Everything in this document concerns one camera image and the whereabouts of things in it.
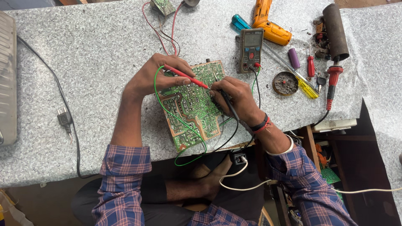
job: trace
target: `shirt sleeve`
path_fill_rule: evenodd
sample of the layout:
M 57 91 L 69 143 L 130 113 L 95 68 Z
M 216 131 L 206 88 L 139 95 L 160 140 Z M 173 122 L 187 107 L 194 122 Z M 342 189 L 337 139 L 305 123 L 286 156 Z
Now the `shirt sleeve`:
M 346 226 L 357 224 L 350 218 L 345 205 L 332 185 L 322 178 L 317 168 L 300 146 L 290 152 L 265 155 L 272 180 L 279 180 L 291 190 L 304 225 Z
M 140 187 L 142 175 L 152 170 L 150 148 L 108 145 L 99 174 L 99 204 L 92 214 L 97 226 L 144 225 Z

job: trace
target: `black pants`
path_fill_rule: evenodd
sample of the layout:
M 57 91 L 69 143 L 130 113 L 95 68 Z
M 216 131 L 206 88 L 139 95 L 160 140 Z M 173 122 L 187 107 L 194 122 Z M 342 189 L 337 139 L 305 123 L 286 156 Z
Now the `black pants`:
M 244 189 L 261 183 L 253 150 L 247 151 L 246 154 L 249 161 L 247 169 L 235 177 L 225 178 L 224 185 Z M 213 156 L 215 159 L 212 162 L 217 162 L 216 159 L 221 160 L 224 155 L 216 153 L 209 155 L 209 158 Z M 209 162 L 206 165 L 213 170 L 217 164 Z M 243 164 L 232 165 L 227 174 L 234 174 L 242 167 L 244 167 Z M 101 182 L 102 179 L 99 178 L 87 183 L 77 192 L 71 202 L 74 216 L 86 226 L 95 225 L 91 210 L 99 203 L 100 195 L 97 191 Z M 194 214 L 194 211 L 183 207 L 163 204 L 166 203 L 166 186 L 160 175 L 143 178 L 141 196 L 141 209 L 144 213 L 146 226 L 186 226 Z M 220 206 L 245 220 L 258 222 L 264 204 L 263 186 L 250 191 L 234 191 L 221 187 L 212 204 Z

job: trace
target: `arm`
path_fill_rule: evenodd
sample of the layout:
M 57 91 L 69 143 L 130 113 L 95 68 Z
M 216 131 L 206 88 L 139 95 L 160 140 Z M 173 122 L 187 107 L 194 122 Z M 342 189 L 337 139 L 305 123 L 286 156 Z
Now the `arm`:
M 155 73 L 164 64 L 195 76 L 184 60 L 155 54 L 124 88 L 115 130 L 99 172 L 103 176 L 98 191 L 101 197 L 92 210 L 96 225 L 144 225 L 139 189 L 142 175 L 152 168 L 150 149 L 142 147 L 141 106 L 146 95 L 155 93 Z M 185 77 L 166 77 L 162 70 L 156 77 L 157 90 L 189 83 Z
M 215 82 L 212 89 L 210 94 L 228 114 L 228 106 L 216 90 L 223 89 L 232 97 L 237 115 L 248 126 L 256 126 L 264 121 L 265 113 L 255 104 L 249 84 L 225 77 Z M 282 181 L 291 189 L 292 198 L 302 213 L 304 225 L 356 225 L 341 199 L 321 177 L 302 147 L 293 145 L 286 152 L 291 141 L 275 125 L 266 127 L 256 136 L 268 153 L 265 158 L 267 167 L 270 168 L 270 179 Z

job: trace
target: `red wire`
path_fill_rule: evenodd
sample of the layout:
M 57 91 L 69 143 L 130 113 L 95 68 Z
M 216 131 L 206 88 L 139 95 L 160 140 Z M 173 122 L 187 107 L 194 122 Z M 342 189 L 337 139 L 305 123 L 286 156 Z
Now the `red wire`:
M 160 40 L 160 43 L 162 44 L 162 47 L 163 47 L 163 50 L 166 52 L 166 54 L 169 56 L 169 53 L 168 53 L 168 51 L 166 50 L 166 48 L 165 48 L 165 45 L 163 44 L 163 41 L 162 41 L 162 38 L 160 37 L 160 35 L 159 35 L 159 33 L 155 30 L 155 28 L 151 25 L 151 23 L 148 21 L 148 19 L 147 19 L 147 17 L 145 16 L 145 12 L 144 12 L 144 7 L 145 7 L 145 5 L 146 4 L 149 4 L 150 2 L 145 2 L 145 4 L 144 5 L 142 5 L 142 14 L 144 15 L 144 18 L 145 18 L 145 20 L 147 21 L 147 23 L 151 26 L 151 28 L 154 30 L 154 32 L 156 33 L 156 35 L 158 36 L 158 38 L 159 38 L 159 40 Z
M 180 9 L 180 6 L 182 4 L 183 4 L 183 2 L 181 2 L 180 5 L 177 7 L 176 12 L 174 13 L 173 24 L 172 24 L 172 40 L 171 40 L 171 42 L 172 42 L 172 45 L 173 45 L 173 48 L 174 48 L 174 54 L 175 55 L 177 55 L 177 51 L 176 51 L 176 47 L 175 47 L 175 45 L 173 43 L 174 22 L 176 21 L 176 15 L 177 15 L 178 9 Z

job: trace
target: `speckled gray tabletop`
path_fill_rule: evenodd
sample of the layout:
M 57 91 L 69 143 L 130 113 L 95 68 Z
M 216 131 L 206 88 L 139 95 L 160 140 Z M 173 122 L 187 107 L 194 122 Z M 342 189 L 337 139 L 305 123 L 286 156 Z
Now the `speckled gray tabletop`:
M 353 49 L 359 77 L 367 89 L 363 97 L 375 130 L 391 188 L 402 187 L 402 3 L 342 9 L 348 45 Z M 379 35 L 378 28 L 386 31 Z M 402 192 L 393 192 L 402 221 Z
M 172 2 L 177 6 L 180 1 Z M 329 0 L 272 3 L 269 18 L 285 29 L 292 29 L 293 39 L 286 47 L 269 45 L 285 59 L 287 50 L 295 47 L 301 63 L 299 71 L 305 76 L 308 41 L 313 38 L 307 32 L 314 33 L 312 21 L 330 3 Z M 97 173 L 101 166 L 125 84 L 153 53 L 163 53 L 159 40 L 144 20 L 142 4 L 128 0 L 7 12 L 16 19 L 17 33 L 38 51 L 60 79 L 77 125 L 82 174 Z M 230 27 L 230 21 L 236 13 L 251 21 L 254 4 L 255 1 L 244 0 L 201 1 L 195 8 L 180 9 L 174 35 L 181 46 L 180 56 L 191 65 L 203 63 L 206 58 L 222 60 L 227 75 L 251 83 L 252 74 L 236 72 L 237 33 Z M 145 12 L 157 24 L 157 14 L 148 6 Z M 169 16 L 166 31 L 171 28 L 171 21 Z M 351 53 L 342 62 L 345 72 L 338 82 L 339 92 L 328 119 L 359 116 L 364 82 L 355 67 L 354 51 Z M 52 74 L 21 42 L 17 57 L 18 138 L 14 145 L 0 148 L 0 187 L 76 177 L 76 147 L 75 143 L 70 144 L 70 138 L 57 122 L 56 110 L 64 105 Z M 261 64 L 262 109 L 279 128 L 296 129 L 323 116 L 326 88 L 315 100 L 308 99 L 300 90 L 290 97 L 279 96 L 271 83 L 275 74 L 285 68 L 266 51 Z M 317 71 L 324 74 L 330 64 L 317 61 Z M 207 142 L 208 148 L 225 142 L 234 126 L 234 122 L 224 125 L 222 135 Z M 166 119 L 154 95 L 144 100 L 142 138 L 143 144 L 151 147 L 153 161 L 176 156 Z M 250 138 L 240 126 L 228 146 Z M 201 150 L 199 145 L 186 154 Z

